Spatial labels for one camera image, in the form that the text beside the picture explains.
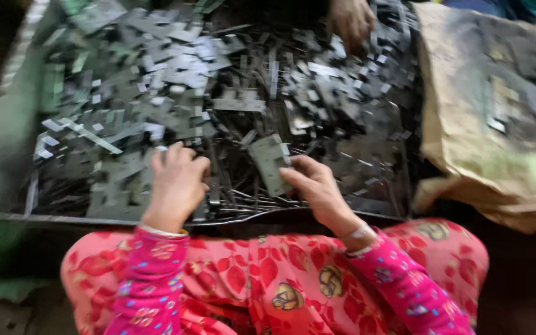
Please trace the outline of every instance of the pink floral shirt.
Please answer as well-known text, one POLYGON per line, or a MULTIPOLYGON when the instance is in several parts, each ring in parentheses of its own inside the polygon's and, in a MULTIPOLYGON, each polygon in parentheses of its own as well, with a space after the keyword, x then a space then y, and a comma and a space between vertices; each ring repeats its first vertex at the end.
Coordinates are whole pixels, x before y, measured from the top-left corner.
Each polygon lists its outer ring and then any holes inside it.
MULTIPOLYGON (((176 335, 183 260, 189 237, 135 232, 135 248, 117 292, 116 315, 106 335, 176 335)), ((474 334, 468 316, 427 271, 383 233, 351 263, 382 293, 413 334, 474 334)))

